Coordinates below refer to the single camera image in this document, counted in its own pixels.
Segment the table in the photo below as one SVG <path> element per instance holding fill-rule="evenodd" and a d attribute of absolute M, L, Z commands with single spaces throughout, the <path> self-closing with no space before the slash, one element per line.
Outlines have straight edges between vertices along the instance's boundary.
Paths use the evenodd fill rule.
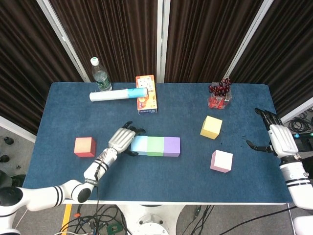
<path fill-rule="evenodd" d="M 125 122 L 132 120 L 148 136 L 180 137 L 181 154 L 131 157 L 121 154 L 99 183 L 100 200 L 141 204 L 285 203 L 291 196 L 272 154 L 256 152 L 246 140 L 267 145 L 269 137 L 254 108 L 275 112 L 268 86 L 233 84 L 233 100 L 224 110 L 208 109 L 208 83 L 156 84 L 158 113 L 139 115 L 136 99 L 92 103 L 95 83 L 54 83 L 38 130 L 24 188 L 84 181 L 94 158 L 73 153 L 76 137 L 92 136 L 96 155 Z M 134 83 L 113 83 L 113 89 Z M 220 135 L 200 136 L 207 115 L 223 120 Z M 210 170 L 216 150 L 233 153 L 232 170 Z M 95 190 L 91 200 L 96 200 Z"/>

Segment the black curtain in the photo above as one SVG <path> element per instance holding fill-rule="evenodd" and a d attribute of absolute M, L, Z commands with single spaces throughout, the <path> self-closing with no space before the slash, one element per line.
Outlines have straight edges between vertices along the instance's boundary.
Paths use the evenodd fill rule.
<path fill-rule="evenodd" d="M 268 84 L 280 116 L 313 97 L 313 1 L 275 0 L 230 77 Z"/>
<path fill-rule="evenodd" d="M 112 82 L 134 82 L 157 65 L 157 0 L 50 0 L 85 70 L 90 58 Z"/>
<path fill-rule="evenodd" d="M 36 1 L 0 13 L 0 115 L 36 134 L 51 83 L 82 79 Z"/>
<path fill-rule="evenodd" d="M 165 82 L 220 81 L 263 0 L 171 0 Z"/>

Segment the pink cube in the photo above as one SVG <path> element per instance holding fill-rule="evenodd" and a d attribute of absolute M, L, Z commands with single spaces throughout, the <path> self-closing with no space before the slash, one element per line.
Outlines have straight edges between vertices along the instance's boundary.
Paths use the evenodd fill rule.
<path fill-rule="evenodd" d="M 233 154 L 215 150 L 212 154 L 211 169 L 220 172 L 229 172 L 233 161 Z"/>
<path fill-rule="evenodd" d="M 94 157 L 96 141 L 92 137 L 76 138 L 74 153 L 79 157 Z"/>

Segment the purple block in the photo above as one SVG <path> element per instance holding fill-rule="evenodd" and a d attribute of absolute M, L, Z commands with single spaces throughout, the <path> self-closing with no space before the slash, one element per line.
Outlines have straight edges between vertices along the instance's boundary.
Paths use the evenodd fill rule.
<path fill-rule="evenodd" d="M 178 157 L 180 154 L 180 138 L 164 137 L 164 157 Z"/>

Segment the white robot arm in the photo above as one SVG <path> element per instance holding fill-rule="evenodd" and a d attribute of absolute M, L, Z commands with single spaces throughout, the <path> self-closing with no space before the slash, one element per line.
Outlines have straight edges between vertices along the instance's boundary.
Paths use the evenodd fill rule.
<path fill-rule="evenodd" d="M 288 190 L 294 204 L 305 210 L 313 210 L 313 186 L 308 179 L 309 174 L 305 172 L 302 162 L 299 160 L 298 148 L 294 142 L 290 130 L 285 127 L 280 118 L 269 112 L 255 109 L 259 114 L 270 138 L 270 145 L 259 147 L 252 142 L 247 144 L 256 151 L 272 152 L 281 161 L 281 169 Z M 302 216 L 294 220 L 297 235 L 312 234 L 313 216 Z"/>
<path fill-rule="evenodd" d="M 128 147 L 136 135 L 145 133 L 144 129 L 136 129 L 127 122 L 119 128 L 109 140 L 106 148 L 98 158 L 84 172 L 85 182 L 70 180 L 60 186 L 39 189 L 6 187 L 0 188 L 0 235 L 20 235 L 18 230 L 12 229 L 12 223 L 17 210 L 26 206 L 30 211 L 40 211 L 56 207 L 68 198 L 83 203 L 88 200 L 91 192 L 98 184 L 98 180 L 106 173 L 117 158 L 117 154 L 126 152 L 132 156 Z"/>

